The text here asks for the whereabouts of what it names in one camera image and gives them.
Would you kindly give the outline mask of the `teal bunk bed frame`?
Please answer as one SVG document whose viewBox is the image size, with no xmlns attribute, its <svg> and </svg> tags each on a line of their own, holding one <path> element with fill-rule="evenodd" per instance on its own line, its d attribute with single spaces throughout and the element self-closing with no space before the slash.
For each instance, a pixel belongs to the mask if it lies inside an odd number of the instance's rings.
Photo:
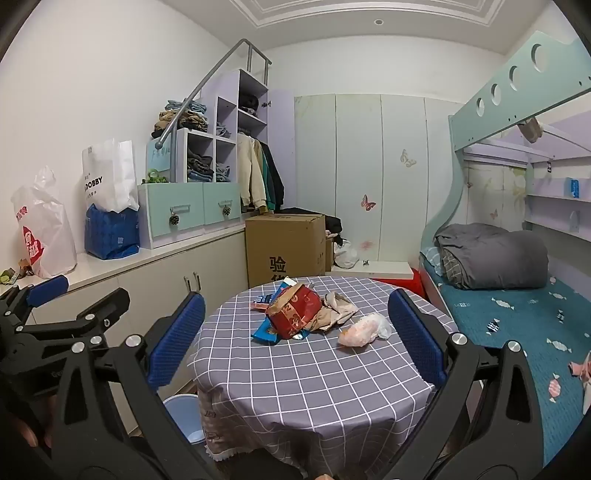
<svg viewBox="0 0 591 480">
<path fill-rule="evenodd" d="M 456 114 L 449 117 L 452 185 L 423 232 L 421 246 L 451 220 L 461 201 L 463 150 L 590 92 L 590 54 L 579 39 L 565 44 L 535 32 Z"/>
</svg>

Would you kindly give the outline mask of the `white paper shopping bag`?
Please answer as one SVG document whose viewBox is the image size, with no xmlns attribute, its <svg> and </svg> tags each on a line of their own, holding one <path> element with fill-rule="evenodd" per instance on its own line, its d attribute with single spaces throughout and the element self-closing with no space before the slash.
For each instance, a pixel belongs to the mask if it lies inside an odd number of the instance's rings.
<svg viewBox="0 0 591 480">
<path fill-rule="evenodd" d="M 86 207 L 104 212 L 139 210 L 131 141 L 110 139 L 82 152 Z"/>
</svg>

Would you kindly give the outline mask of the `white wardrobe with butterflies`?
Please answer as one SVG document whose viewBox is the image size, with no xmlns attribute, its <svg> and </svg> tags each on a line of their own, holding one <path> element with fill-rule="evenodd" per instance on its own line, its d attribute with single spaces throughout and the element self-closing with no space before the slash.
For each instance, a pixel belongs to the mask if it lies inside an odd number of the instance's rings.
<svg viewBox="0 0 591 480">
<path fill-rule="evenodd" d="M 453 180 L 459 104 L 401 95 L 294 101 L 295 203 L 338 217 L 363 260 L 419 263 L 426 225 Z"/>
</svg>

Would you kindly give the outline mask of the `crumpled beige paper bag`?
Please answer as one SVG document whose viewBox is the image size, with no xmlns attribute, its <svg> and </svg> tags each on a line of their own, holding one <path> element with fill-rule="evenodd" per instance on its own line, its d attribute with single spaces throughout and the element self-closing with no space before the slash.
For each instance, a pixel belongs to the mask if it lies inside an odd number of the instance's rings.
<svg viewBox="0 0 591 480">
<path fill-rule="evenodd" d="M 359 308 L 344 295 L 330 292 L 322 297 L 321 309 L 305 325 L 304 329 L 308 332 L 320 331 L 325 333 L 331 330 L 332 327 L 345 324 L 358 312 Z"/>
</svg>

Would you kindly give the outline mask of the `beige hanging jacket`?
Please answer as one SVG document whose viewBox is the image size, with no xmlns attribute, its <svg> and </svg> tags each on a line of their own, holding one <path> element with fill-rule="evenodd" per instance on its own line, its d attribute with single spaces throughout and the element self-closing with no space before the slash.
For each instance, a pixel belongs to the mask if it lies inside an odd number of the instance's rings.
<svg viewBox="0 0 591 480">
<path fill-rule="evenodd" d="M 262 146 L 243 133 L 238 134 L 238 185 L 243 207 L 266 209 Z"/>
</svg>

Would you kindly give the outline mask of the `white orange plastic bag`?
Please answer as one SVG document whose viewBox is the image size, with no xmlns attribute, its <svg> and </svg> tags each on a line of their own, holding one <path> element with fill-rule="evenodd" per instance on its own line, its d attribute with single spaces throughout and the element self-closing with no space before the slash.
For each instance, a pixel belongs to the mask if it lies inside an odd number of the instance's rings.
<svg viewBox="0 0 591 480">
<path fill-rule="evenodd" d="M 394 333 L 391 321 L 384 315 L 373 312 L 363 316 L 349 329 L 342 331 L 338 343 L 344 347 L 363 348 L 377 338 L 388 340 Z"/>
</svg>

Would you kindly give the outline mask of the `light blue trash bin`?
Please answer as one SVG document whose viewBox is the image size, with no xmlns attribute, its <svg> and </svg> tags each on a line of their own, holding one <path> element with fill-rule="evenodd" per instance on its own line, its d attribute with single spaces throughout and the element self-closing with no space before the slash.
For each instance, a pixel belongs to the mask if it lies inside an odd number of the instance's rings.
<svg viewBox="0 0 591 480">
<path fill-rule="evenodd" d="M 163 404 L 172 420 L 190 444 L 204 443 L 204 427 L 201 423 L 197 394 L 173 395 L 165 399 Z"/>
</svg>

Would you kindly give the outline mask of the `blue fabric bag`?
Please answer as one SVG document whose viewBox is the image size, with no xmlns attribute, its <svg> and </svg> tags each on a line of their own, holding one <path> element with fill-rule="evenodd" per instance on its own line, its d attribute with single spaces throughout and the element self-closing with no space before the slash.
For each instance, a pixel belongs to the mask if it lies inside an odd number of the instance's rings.
<svg viewBox="0 0 591 480">
<path fill-rule="evenodd" d="M 92 204 L 85 213 L 85 251 L 101 260 L 125 258 L 139 252 L 138 211 L 119 213 L 97 209 Z"/>
</svg>

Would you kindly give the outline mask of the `red snack bag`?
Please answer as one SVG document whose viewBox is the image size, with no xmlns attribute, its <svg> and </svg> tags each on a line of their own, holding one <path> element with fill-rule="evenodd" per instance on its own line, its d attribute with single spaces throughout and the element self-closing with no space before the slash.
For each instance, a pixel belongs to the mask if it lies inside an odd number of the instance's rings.
<svg viewBox="0 0 591 480">
<path fill-rule="evenodd" d="M 280 338 L 287 340 L 307 327 L 321 308 L 318 294 L 300 282 L 281 291 L 266 308 L 266 316 Z"/>
</svg>

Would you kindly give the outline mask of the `teal drawer unit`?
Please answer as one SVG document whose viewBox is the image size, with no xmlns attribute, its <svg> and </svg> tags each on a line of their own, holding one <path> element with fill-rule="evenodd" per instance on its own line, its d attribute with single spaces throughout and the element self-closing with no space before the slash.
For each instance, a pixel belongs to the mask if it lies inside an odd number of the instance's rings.
<svg viewBox="0 0 591 480">
<path fill-rule="evenodd" d="M 137 187 L 140 247 L 181 242 L 243 223 L 235 183 L 154 183 Z"/>
</svg>

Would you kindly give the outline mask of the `teal candy print mattress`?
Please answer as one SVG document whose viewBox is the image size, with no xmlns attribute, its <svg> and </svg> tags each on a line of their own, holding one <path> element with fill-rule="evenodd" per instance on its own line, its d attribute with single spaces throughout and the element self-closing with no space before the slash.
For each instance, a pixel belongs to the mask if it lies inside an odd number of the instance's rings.
<svg viewBox="0 0 591 480">
<path fill-rule="evenodd" d="M 524 349 L 539 400 L 544 456 L 550 461 L 583 418 L 584 390 L 570 372 L 590 351 L 590 302 L 552 277 L 541 289 L 461 290 L 422 258 L 459 329 L 476 344 Z"/>
</svg>

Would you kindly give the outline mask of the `white low cabinet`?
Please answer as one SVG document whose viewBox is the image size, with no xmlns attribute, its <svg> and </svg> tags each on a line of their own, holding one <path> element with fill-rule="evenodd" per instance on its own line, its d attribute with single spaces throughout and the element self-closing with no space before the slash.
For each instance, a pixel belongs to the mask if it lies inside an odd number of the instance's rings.
<svg viewBox="0 0 591 480">
<path fill-rule="evenodd" d="M 204 297 L 208 315 L 245 291 L 245 226 L 238 224 L 154 250 L 142 249 L 118 260 L 81 254 L 67 278 L 68 292 L 34 309 L 27 324 L 72 320 L 121 287 L 129 294 L 129 309 L 106 332 L 107 344 L 117 346 L 131 334 L 147 333 L 157 319 L 172 314 L 190 290 Z"/>
</svg>

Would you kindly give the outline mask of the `metal handrail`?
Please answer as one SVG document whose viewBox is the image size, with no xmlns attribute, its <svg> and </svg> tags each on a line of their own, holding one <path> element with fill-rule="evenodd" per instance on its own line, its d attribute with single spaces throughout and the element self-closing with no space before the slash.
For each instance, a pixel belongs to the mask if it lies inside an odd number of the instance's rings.
<svg viewBox="0 0 591 480">
<path fill-rule="evenodd" d="M 204 78 L 202 78 L 199 81 L 197 86 L 195 86 L 193 88 L 193 90 L 190 92 L 190 94 L 183 100 L 181 105 L 178 107 L 176 114 L 171 119 L 171 121 L 166 126 L 166 128 L 163 130 L 162 134 L 160 135 L 157 142 L 155 143 L 156 150 L 160 150 L 163 147 L 168 136 L 173 131 L 177 130 L 178 122 L 180 121 L 180 118 L 182 117 L 183 113 L 188 109 L 190 103 L 195 99 L 195 97 L 197 97 L 197 95 L 201 92 L 201 90 L 204 89 L 204 86 L 208 83 L 208 81 L 211 80 L 212 77 L 214 77 L 214 75 L 218 72 L 219 69 L 221 69 L 221 67 L 226 63 L 226 61 L 233 54 L 235 54 L 235 52 L 243 45 L 247 46 L 246 70 L 249 72 L 252 70 L 252 55 L 256 53 L 257 55 L 259 55 L 260 58 L 263 59 L 263 62 L 264 62 L 263 83 L 267 84 L 267 81 L 269 80 L 269 75 L 270 75 L 270 66 L 273 65 L 273 61 L 270 60 L 270 58 L 267 57 L 266 54 L 264 54 L 263 51 L 259 49 L 259 47 L 256 47 L 256 45 L 254 45 L 252 43 L 252 41 L 250 41 L 249 39 L 247 39 L 247 38 L 239 39 L 238 42 L 236 42 L 235 45 L 230 47 L 228 49 L 228 51 L 226 51 L 226 53 L 221 57 L 221 59 L 219 59 L 214 64 L 214 66 L 211 68 L 211 70 L 209 70 L 205 74 Z"/>
</svg>

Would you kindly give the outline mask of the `blue cookie wrapper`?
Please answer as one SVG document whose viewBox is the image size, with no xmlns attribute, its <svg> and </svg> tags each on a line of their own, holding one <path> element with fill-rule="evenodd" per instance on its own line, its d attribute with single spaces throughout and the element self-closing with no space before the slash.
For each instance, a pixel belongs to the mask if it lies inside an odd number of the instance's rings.
<svg viewBox="0 0 591 480">
<path fill-rule="evenodd" d="M 259 325 L 259 328 L 252 333 L 252 340 L 262 345 L 274 346 L 280 342 L 281 337 L 274 329 L 273 323 L 266 317 L 263 323 Z"/>
</svg>

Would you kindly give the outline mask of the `blue white snack packet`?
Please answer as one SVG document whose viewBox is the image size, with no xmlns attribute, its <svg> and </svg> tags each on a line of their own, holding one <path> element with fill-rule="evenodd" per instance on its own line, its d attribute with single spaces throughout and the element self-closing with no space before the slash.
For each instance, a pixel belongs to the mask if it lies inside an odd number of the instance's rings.
<svg viewBox="0 0 591 480">
<path fill-rule="evenodd" d="M 280 283 L 280 286 L 276 288 L 276 291 L 274 291 L 273 294 L 260 296 L 256 299 L 256 301 L 253 301 L 250 304 L 250 309 L 254 311 L 266 311 L 266 309 L 269 308 L 274 301 L 276 301 L 276 298 L 280 296 L 284 290 L 287 290 L 287 288 L 293 287 L 296 284 L 297 282 L 293 279 L 290 279 L 290 277 L 283 278 L 283 282 Z"/>
</svg>

